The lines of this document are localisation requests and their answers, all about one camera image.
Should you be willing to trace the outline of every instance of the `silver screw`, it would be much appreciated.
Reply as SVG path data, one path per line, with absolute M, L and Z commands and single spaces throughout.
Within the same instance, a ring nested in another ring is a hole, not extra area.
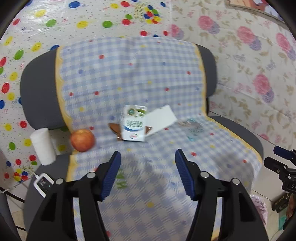
M 239 184 L 240 184 L 240 181 L 239 181 L 237 178 L 232 179 L 232 182 L 233 182 L 235 185 L 239 185 Z
M 59 178 L 58 180 L 56 180 L 56 184 L 60 185 L 64 182 L 64 180 L 62 178 Z
M 203 178 L 208 178 L 210 176 L 210 174 L 208 174 L 207 172 L 201 172 L 200 176 Z
M 94 172 L 89 172 L 86 176 L 88 178 L 94 178 L 96 176 L 96 174 Z

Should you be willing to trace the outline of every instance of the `floral wallpaper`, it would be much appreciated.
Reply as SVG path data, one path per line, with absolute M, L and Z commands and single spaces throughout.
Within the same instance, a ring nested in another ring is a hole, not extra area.
M 171 35 L 215 56 L 210 110 L 273 144 L 296 149 L 296 40 L 264 14 L 222 0 L 172 1 Z

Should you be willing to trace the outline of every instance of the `floor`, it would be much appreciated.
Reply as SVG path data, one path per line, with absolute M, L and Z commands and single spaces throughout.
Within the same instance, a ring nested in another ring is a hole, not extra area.
M 260 136 L 258 136 L 258 138 L 260 139 L 263 145 L 265 157 L 267 156 L 274 157 L 278 161 L 281 161 L 286 165 L 288 165 L 289 168 L 295 167 L 290 161 L 280 158 L 273 153 L 273 148 L 274 148 L 273 144 L 264 140 Z M 29 182 L 30 180 L 24 182 L 24 185 L 17 186 L 14 190 L 12 190 L 12 193 L 18 193 L 20 194 L 21 198 L 25 199 L 25 194 L 26 194 L 26 190 L 28 188 Z M 269 169 L 262 167 L 252 190 L 252 194 L 262 197 L 264 202 L 267 205 L 268 223 L 267 223 L 266 231 L 267 231 L 269 240 L 271 240 L 273 236 L 276 236 L 276 233 L 278 232 L 279 215 L 277 212 L 272 211 L 271 205 L 273 203 L 272 201 L 276 201 L 277 198 L 283 194 L 283 190 L 281 189 L 281 186 L 282 186 L 282 182 L 278 179 L 278 175 L 270 171 Z M 25 227 L 23 222 L 23 216 L 22 216 L 23 215 L 22 203 L 18 201 L 9 200 L 9 207 L 12 212 L 12 216 L 15 221 L 15 224 L 20 227 Z M 22 230 L 18 230 L 18 231 L 22 240 L 25 240 L 26 232 Z

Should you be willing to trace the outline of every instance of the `blue and white checkered tablecloth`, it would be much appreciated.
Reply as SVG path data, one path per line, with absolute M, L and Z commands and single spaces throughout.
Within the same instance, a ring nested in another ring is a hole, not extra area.
M 80 179 L 115 150 L 122 164 L 110 196 L 99 203 L 111 241 L 184 241 L 197 202 L 185 193 L 174 161 L 183 150 L 189 161 L 215 178 L 239 178 L 250 189 L 261 158 L 243 140 L 205 113 L 205 79 L 196 46 L 157 37 L 101 38 L 75 43 L 58 52 L 62 64 L 61 96 L 72 129 L 90 128 L 96 146 L 75 154 Z M 145 105 L 148 111 L 169 104 L 180 120 L 194 118 L 203 127 L 190 140 L 178 123 L 146 138 L 122 142 L 108 127 L 119 122 L 127 104 Z M 215 230 L 221 222 L 218 200 Z M 84 240 L 79 203 L 74 201 L 78 240 Z

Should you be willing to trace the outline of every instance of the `apple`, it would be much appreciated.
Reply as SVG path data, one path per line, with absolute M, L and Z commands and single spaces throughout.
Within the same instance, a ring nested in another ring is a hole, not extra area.
M 96 139 L 90 130 L 79 129 L 72 133 L 70 136 L 70 142 L 75 150 L 84 152 L 94 146 Z

